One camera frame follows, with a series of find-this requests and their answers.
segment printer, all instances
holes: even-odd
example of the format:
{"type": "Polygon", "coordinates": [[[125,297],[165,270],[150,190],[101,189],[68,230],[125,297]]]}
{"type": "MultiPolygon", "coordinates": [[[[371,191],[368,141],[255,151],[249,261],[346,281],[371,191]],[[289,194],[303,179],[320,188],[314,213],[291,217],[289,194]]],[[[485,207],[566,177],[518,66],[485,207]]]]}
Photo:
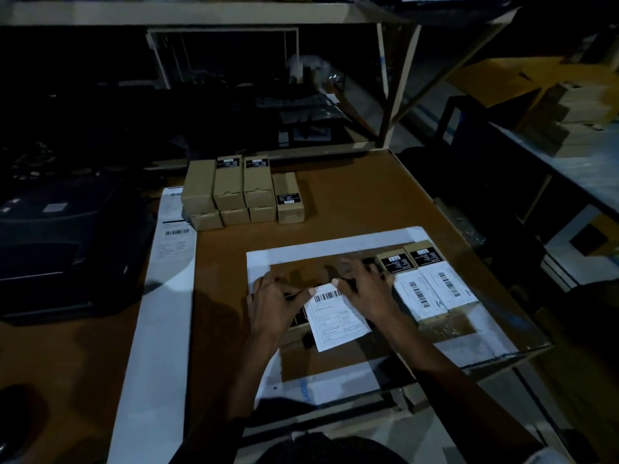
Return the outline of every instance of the printer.
{"type": "Polygon", "coordinates": [[[52,180],[0,205],[0,317],[32,324],[119,312],[155,220],[137,189],[109,176],[52,180]]]}

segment brown tabletop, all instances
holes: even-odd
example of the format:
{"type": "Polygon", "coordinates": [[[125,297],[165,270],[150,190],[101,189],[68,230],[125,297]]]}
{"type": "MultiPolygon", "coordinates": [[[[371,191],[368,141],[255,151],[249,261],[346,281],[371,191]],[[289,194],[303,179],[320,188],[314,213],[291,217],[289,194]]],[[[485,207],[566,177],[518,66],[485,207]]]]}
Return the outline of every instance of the brown tabletop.
{"type": "MultiPolygon", "coordinates": [[[[224,390],[240,359],[248,334],[245,254],[253,250],[422,226],[519,350],[547,344],[390,153],[273,169],[280,171],[297,172],[306,207],[304,223],[259,223],[198,233],[190,425],[224,390]]],[[[88,464],[105,458],[137,311],[134,305],[103,319],[35,327],[0,324],[0,387],[30,384],[48,410],[42,433],[24,463],[88,464]]]]}

